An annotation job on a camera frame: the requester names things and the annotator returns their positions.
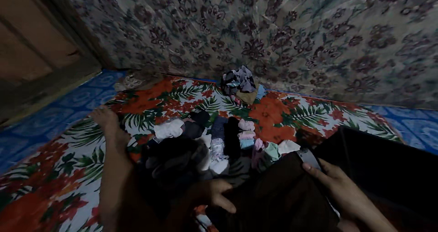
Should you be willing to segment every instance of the blue floor mat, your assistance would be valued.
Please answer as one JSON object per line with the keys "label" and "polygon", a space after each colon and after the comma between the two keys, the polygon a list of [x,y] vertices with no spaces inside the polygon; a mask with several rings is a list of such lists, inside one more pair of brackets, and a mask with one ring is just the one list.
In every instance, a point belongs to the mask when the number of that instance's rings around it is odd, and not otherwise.
{"label": "blue floor mat", "polygon": [[[116,95],[124,72],[104,70],[67,95],[0,132],[0,173],[55,138]],[[366,106],[384,116],[413,147],[438,154],[438,111]]]}
{"label": "blue floor mat", "polygon": [[438,111],[366,107],[385,117],[400,132],[406,144],[438,155]]}
{"label": "blue floor mat", "polygon": [[106,103],[124,72],[104,70],[40,111],[5,128],[0,133],[0,173],[55,138],[94,108]]}

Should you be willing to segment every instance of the floral wall covering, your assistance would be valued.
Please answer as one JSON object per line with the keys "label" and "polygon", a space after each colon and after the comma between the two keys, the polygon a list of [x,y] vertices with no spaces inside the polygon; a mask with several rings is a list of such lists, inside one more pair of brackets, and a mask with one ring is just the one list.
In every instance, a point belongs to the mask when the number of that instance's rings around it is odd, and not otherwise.
{"label": "floral wall covering", "polygon": [[69,0],[115,66],[438,109],[438,0]]}

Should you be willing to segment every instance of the dark pants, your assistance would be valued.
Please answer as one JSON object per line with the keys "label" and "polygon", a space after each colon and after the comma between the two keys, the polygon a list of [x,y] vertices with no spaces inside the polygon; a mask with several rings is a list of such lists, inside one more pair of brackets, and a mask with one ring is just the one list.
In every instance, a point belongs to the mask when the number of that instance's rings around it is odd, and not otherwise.
{"label": "dark pants", "polygon": [[237,213],[209,207],[207,215],[227,232],[339,231],[338,216],[301,164],[296,153],[289,153],[258,178],[224,194]]}

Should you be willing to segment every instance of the floral bedsheet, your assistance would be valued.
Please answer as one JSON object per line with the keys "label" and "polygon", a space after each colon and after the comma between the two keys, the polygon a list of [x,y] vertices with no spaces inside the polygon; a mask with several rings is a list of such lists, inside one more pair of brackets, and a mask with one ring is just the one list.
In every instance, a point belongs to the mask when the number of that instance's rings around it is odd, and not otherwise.
{"label": "floral bedsheet", "polygon": [[[119,93],[107,105],[123,116],[133,137],[128,151],[135,161],[154,133],[153,125],[185,117],[197,108],[210,113],[208,127],[217,115],[244,118],[255,122],[257,137],[275,143],[295,140],[298,129],[327,138],[340,125],[400,141],[383,117],[362,106],[282,92],[238,106],[214,83],[174,76],[149,90]],[[105,139],[88,117],[40,147],[0,177],[0,232],[101,231],[98,204],[104,160]]]}

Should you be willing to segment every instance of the floral fabric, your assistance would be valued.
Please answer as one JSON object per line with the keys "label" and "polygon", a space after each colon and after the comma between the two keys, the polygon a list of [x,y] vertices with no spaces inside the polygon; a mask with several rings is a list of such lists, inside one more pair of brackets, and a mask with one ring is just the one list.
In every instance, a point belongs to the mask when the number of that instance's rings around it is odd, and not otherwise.
{"label": "floral fabric", "polygon": [[[119,93],[107,105],[124,118],[132,136],[127,150],[134,161],[153,135],[153,125],[186,117],[198,108],[210,113],[208,128],[217,115],[244,118],[255,122],[257,137],[275,143],[295,140],[298,129],[327,138],[340,125],[400,140],[383,117],[354,104],[269,92],[251,106],[238,106],[213,83],[171,76],[149,90]],[[98,204],[104,160],[102,131],[88,117],[40,147],[0,177],[0,231],[101,231]],[[247,157],[231,163],[232,178],[227,180],[242,183],[249,177],[249,166]]]}
{"label": "floral fabric", "polygon": [[438,109],[438,0],[69,0],[118,68]]}

